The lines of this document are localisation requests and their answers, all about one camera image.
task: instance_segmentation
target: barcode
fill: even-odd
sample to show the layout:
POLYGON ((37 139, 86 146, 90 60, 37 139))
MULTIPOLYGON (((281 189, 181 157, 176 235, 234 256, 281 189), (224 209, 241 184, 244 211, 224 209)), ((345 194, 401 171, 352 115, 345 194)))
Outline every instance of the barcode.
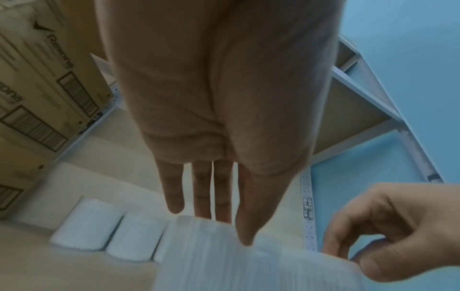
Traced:
POLYGON ((69 94, 77 105, 91 117, 99 110, 99 107, 91 99, 86 89, 77 79, 73 72, 69 72, 57 80, 58 84, 69 94))
POLYGON ((5 211, 19 197, 23 190, 0 185, 0 211, 5 211))
POLYGON ((67 142, 67 138, 22 105, 5 115, 0 122, 54 152, 67 142))

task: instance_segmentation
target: hand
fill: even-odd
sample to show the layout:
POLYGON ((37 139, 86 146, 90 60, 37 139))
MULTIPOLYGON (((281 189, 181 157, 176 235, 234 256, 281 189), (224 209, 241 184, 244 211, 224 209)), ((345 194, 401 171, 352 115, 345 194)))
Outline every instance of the hand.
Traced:
POLYGON ((353 258, 375 281, 460 265, 460 186, 378 184, 348 203, 324 235, 326 254, 348 259, 364 234, 383 234, 353 258))
POLYGON ((151 149, 168 208, 231 222, 251 244, 308 162, 337 47, 342 0, 97 0, 102 40, 151 149))

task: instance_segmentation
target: fingernail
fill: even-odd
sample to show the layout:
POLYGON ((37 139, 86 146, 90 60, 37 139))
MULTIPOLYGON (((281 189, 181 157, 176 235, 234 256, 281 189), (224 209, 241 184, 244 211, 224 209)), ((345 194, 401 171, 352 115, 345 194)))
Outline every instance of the fingernail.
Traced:
POLYGON ((364 275, 366 275, 369 279, 379 281, 383 280, 380 267, 375 261, 370 259, 362 259, 359 263, 359 266, 361 267, 364 275))

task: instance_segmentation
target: rexona logo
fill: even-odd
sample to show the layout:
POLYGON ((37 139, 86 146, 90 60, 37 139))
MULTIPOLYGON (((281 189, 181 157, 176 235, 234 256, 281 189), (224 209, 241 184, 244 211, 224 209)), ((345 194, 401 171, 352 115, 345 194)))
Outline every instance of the rexona logo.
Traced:
POLYGON ((11 89, 7 84, 3 83, 2 81, 0 81, 0 93, 3 93, 2 95, 10 97, 15 102, 20 102, 23 99, 21 95, 16 93, 15 90, 11 89))
POLYGON ((66 53, 61 49, 61 46, 58 43, 58 38, 55 35, 48 35, 47 38, 49 39, 51 45, 54 47, 57 53, 61 56, 62 60, 67 64, 67 67, 74 67, 70 59, 67 57, 66 53))

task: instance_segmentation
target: blue wall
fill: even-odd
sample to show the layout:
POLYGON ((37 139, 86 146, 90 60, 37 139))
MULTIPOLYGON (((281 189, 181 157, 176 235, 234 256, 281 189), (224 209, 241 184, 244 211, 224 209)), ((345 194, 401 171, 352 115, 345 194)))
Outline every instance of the blue wall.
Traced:
MULTIPOLYGON (((423 176, 396 131, 354 147, 311 167, 318 243, 332 215, 376 182, 423 182, 423 176)), ((362 237, 351 256, 375 237, 362 237)), ((457 291, 460 270, 447 268, 414 279, 377 284, 364 280, 366 291, 457 291)))
POLYGON ((342 33, 445 182, 460 183, 460 0, 348 0, 342 33))

